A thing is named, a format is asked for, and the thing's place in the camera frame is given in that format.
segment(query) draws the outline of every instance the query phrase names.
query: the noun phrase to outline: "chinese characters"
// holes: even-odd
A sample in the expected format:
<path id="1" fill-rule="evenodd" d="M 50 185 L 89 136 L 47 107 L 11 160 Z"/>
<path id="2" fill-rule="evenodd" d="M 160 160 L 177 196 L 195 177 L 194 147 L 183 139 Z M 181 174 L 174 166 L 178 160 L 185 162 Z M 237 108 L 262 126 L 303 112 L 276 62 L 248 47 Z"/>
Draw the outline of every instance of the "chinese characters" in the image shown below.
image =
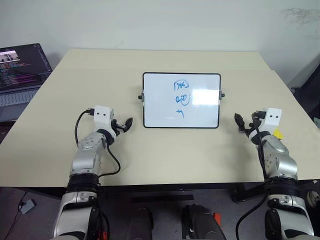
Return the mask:
<path id="1" fill-rule="evenodd" d="M 175 91 L 183 91 L 184 89 L 189 88 L 189 83 L 185 79 L 180 79 L 178 81 L 174 82 L 174 90 Z M 190 94 L 184 94 L 178 95 L 175 97 L 175 102 L 178 104 L 180 103 L 183 107 L 187 106 L 190 102 Z M 182 109 L 178 109 L 176 111 L 178 114 L 181 114 L 183 118 L 185 118 L 184 111 Z"/>

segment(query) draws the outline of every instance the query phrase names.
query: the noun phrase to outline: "power adapter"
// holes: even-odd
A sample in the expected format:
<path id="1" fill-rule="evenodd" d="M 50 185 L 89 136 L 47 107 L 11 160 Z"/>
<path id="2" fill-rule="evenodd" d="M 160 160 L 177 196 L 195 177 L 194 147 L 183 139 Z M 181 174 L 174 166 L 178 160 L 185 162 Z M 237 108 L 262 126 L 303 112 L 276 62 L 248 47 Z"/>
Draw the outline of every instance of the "power adapter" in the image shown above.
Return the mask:
<path id="1" fill-rule="evenodd" d="M 29 199 L 28 201 L 22 202 L 20 204 L 20 212 L 23 215 L 26 215 L 28 212 L 31 211 L 36 206 L 36 202 L 33 199 Z"/>

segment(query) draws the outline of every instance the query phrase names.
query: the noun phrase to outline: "black whiteboard frame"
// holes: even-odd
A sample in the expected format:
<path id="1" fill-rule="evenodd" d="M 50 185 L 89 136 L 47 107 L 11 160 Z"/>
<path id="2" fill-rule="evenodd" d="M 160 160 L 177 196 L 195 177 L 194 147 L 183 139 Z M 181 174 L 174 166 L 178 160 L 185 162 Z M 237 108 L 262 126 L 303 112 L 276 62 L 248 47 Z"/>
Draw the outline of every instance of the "black whiteboard frame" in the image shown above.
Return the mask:
<path id="1" fill-rule="evenodd" d="M 219 99 L 219 106 L 218 106 L 218 124 L 216 127 L 192 127 L 192 126 L 146 126 L 145 125 L 145 99 L 144 99 L 144 94 L 145 94 L 145 74 L 190 74 L 190 75 L 219 75 L 220 80 L 219 80 L 219 91 L 221 92 L 221 75 L 219 73 L 200 73 L 200 72 L 156 72 L 156 71 L 146 71 L 142 74 L 142 92 L 143 92 L 143 126 L 146 129 L 217 129 L 219 127 L 220 123 L 220 101 Z"/>

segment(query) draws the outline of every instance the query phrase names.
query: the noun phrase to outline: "black cable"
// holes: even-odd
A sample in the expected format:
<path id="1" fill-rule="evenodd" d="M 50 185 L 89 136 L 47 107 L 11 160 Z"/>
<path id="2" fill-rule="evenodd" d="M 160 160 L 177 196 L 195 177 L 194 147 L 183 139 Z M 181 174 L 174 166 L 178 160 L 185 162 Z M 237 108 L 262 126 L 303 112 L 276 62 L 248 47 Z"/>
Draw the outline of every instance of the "black cable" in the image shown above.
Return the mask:
<path id="1" fill-rule="evenodd" d="M 10 228 L 9 228 L 8 233 L 5 235 L 4 240 L 6 240 L 6 239 L 9 237 L 12 229 L 14 229 L 14 227 L 15 227 L 15 225 L 16 225 L 16 223 L 17 223 L 18 215 L 19 215 L 19 213 L 21 212 L 20 210 L 21 210 L 21 207 L 23 206 L 23 200 L 24 200 L 25 196 L 27 195 L 27 193 L 28 193 L 27 191 L 24 191 L 24 195 L 23 195 L 23 197 L 21 198 L 21 200 L 19 201 L 19 204 L 18 204 L 18 206 L 17 206 L 17 210 L 18 210 L 18 211 L 17 211 L 17 213 L 16 213 L 15 216 L 14 216 L 13 222 L 12 222 Z"/>
<path id="2" fill-rule="evenodd" d="M 76 143 L 76 145 L 78 146 L 78 125 L 79 125 L 79 122 L 80 122 L 80 119 L 82 118 L 82 116 L 85 114 L 85 113 L 87 113 L 88 112 L 88 110 L 85 110 L 85 111 L 83 111 L 81 114 L 80 114 L 80 116 L 78 117 L 78 119 L 77 119 L 77 121 L 76 121 L 76 123 L 75 123 L 75 127 L 74 127 L 74 138 L 75 138 L 75 143 Z"/>
<path id="3" fill-rule="evenodd" d="M 259 120 L 256 118 L 255 113 L 253 113 L 251 115 L 251 118 L 252 118 L 253 126 L 254 126 L 254 128 L 256 130 L 256 134 L 258 136 L 258 157 L 259 157 L 260 165 L 262 167 L 263 177 L 264 177 L 264 179 L 267 179 L 267 172 L 266 172 L 266 169 L 265 169 L 264 145 L 263 145 L 263 142 L 262 142 L 262 138 L 261 138 L 260 131 L 259 131 L 259 126 L 258 126 L 258 123 L 257 123 L 257 121 L 259 121 Z"/>
<path id="4" fill-rule="evenodd" d="M 102 210 L 102 205 L 99 201 L 99 196 L 97 196 L 97 208 L 99 210 L 99 235 L 98 237 L 101 239 L 104 239 L 103 234 L 104 234 L 104 224 L 103 221 L 105 222 L 106 225 L 106 234 L 107 234 L 107 238 L 108 240 L 110 240 L 110 224 L 109 224 L 109 220 L 107 218 L 107 215 L 104 213 L 104 211 Z"/>
<path id="5" fill-rule="evenodd" d="M 120 162 L 119 162 L 118 159 L 115 157 L 115 155 L 113 155 L 113 153 L 110 151 L 109 145 L 106 146 L 106 149 L 108 150 L 109 154 L 111 155 L 111 157 L 115 160 L 116 164 L 118 165 L 118 170 L 117 170 L 117 171 L 114 171 L 114 172 L 110 172 L 110 173 L 100 174 L 100 175 L 98 176 L 98 179 L 101 178 L 101 177 L 103 177 L 103 176 L 115 175 L 115 174 L 117 174 L 118 172 L 120 172 L 120 170 L 121 170 Z"/>
<path id="6" fill-rule="evenodd" d="M 105 224 L 106 224 L 106 234 L 107 234 L 107 237 L 106 239 L 110 239 L 110 225 L 109 225 L 109 220 L 107 218 L 107 215 L 102 211 L 102 216 L 105 220 Z"/>
<path id="7" fill-rule="evenodd" d="M 261 205 L 265 202 L 265 200 L 267 199 L 268 197 L 268 194 L 269 192 L 266 191 L 263 198 L 261 199 L 261 201 L 255 205 L 253 208 L 251 208 L 249 211 L 247 211 L 242 217 L 240 217 L 240 219 L 238 220 L 238 222 L 236 223 L 236 226 L 235 226 L 235 236 L 236 236 L 236 240 L 240 240 L 239 238 L 239 226 L 241 224 L 241 222 L 247 217 L 249 216 L 250 214 L 252 214 L 255 210 L 257 210 L 259 207 L 261 207 Z"/>

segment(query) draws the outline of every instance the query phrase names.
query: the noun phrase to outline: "white wall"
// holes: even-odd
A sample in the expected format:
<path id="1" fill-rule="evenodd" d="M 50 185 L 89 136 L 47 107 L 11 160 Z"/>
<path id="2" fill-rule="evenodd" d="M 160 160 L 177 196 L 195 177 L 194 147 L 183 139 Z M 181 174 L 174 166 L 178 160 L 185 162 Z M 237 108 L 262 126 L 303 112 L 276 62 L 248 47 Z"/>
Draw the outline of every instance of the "white wall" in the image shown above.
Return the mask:
<path id="1" fill-rule="evenodd" d="M 319 61 L 319 0 L 1 0 L 0 46 L 259 51 L 289 85 Z"/>

